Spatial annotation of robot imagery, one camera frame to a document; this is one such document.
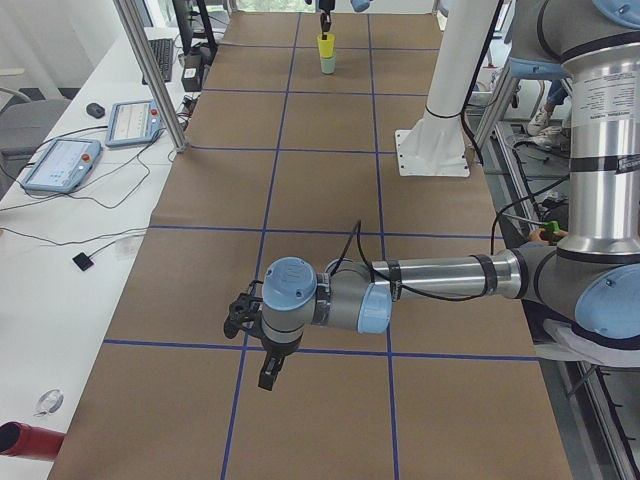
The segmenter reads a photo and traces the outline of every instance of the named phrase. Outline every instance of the keyboard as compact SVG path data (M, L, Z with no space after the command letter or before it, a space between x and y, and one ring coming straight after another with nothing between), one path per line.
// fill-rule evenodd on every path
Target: keyboard
M149 46L160 67L162 79L165 82L170 82L171 67L173 67L173 39L159 38L157 40L149 40ZM142 84L146 85L147 82L142 79Z

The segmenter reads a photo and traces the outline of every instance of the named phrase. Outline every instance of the white wall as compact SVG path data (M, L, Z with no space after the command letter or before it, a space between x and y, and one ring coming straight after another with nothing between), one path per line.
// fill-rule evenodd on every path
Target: white wall
M122 32L112 0L0 0L0 16L0 69L28 70L0 80L10 88L41 88L46 77L81 87Z
M433 0L373 0L367 13L425 13L433 8ZM353 12L348 0L336 2L336 12Z

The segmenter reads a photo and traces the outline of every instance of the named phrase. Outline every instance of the yellow cup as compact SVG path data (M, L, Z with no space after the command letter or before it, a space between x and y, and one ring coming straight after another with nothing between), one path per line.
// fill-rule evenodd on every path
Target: yellow cup
M318 51L320 52L320 58L333 57L333 49L336 43L336 37L333 33L327 33L327 39L322 39L322 34L318 35Z

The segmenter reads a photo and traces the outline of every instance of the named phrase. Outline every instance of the table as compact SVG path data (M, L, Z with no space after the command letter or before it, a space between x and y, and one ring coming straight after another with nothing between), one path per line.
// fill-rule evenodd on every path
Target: table
M488 248L479 166L398 172L435 18L334 21L324 76L316 15L233 15L51 480L570 478L518 302L403 300L386 335L307 327L273 392L259 343L223 336L252 278L288 255L323 269L357 219L370 259Z
M147 30L149 38L174 38L177 29ZM184 96L177 61L167 84L177 108ZM52 129L49 136L90 126L106 125L115 102L151 98L125 36L118 39ZM85 106L97 102L107 115L94 119ZM87 138L104 140L105 131ZM141 147L105 148L88 181L126 163ZM54 239L81 240L129 228L146 227L171 169L173 145L167 134L142 156L149 177L120 207L106 210L86 200L59 198L38 206L0 212L0 228ZM132 162L83 191L106 204L115 204L142 178L145 169ZM29 203L16 184L0 209ZM101 345L139 248L114 245L95 257L95 265L81 272L71 258L93 252L112 240L87 245L53 247L4 232L0 235L0 423L21 421L66 431ZM61 409L48 417L34 417L35 404L50 389L64 393ZM51 464L0 457L0 478L46 478Z

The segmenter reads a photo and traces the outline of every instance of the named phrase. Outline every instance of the blue joint cap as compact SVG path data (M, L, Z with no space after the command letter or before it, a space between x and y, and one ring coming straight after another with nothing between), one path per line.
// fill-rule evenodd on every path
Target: blue joint cap
M262 286L264 303L272 310L288 312L300 308L316 294L316 272L297 257L285 257L267 269Z
M562 80L569 73L559 63L509 58L511 75L525 80Z
M640 264L618 267L598 278L578 299L578 325L607 338L640 335L638 284Z
M358 333L384 332L391 320L392 304L389 287L370 284L360 306Z
M640 3L638 0L593 0L600 13L618 25L640 30Z
M353 11L360 13L364 12L371 5L370 0L351 0L351 6L353 7Z

